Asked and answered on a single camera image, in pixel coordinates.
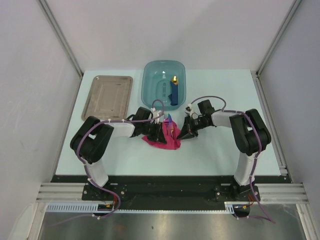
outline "pink cloth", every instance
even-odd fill
[[[177,140],[177,136],[180,134],[181,130],[177,127],[177,124],[173,121],[173,137],[171,135],[171,129],[169,123],[162,123],[162,131],[164,138],[166,140],[165,143],[155,142],[148,140],[147,136],[144,136],[142,139],[146,141],[149,145],[154,146],[159,149],[167,149],[167,150],[176,150],[180,148],[181,140]]]

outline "blue bin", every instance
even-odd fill
[[[178,78],[177,85],[177,105],[171,105],[170,95],[172,94],[172,78]],[[186,69],[179,61],[157,60],[151,61],[144,67],[142,79],[142,102],[149,108],[155,99],[164,102],[166,111],[178,109],[186,101]],[[160,102],[156,102],[154,107],[162,109]]]

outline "wall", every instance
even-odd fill
[[[295,182],[320,223],[320,1],[302,2],[261,82]]]
[[[50,179],[80,79],[35,0],[0,1],[0,239]]]
[[[293,0],[48,0],[82,70],[257,70]]]

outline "brown tray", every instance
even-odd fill
[[[94,116],[101,120],[127,117],[133,78],[130,76],[96,76],[86,100],[82,119]]]

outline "blue utensil handle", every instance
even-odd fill
[[[175,105],[178,105],[178,84],[175,85],[172,81],[170,82],[170,84],[171,84],[171,94],[168,97],[171,101],[171,105],[175,106]]]

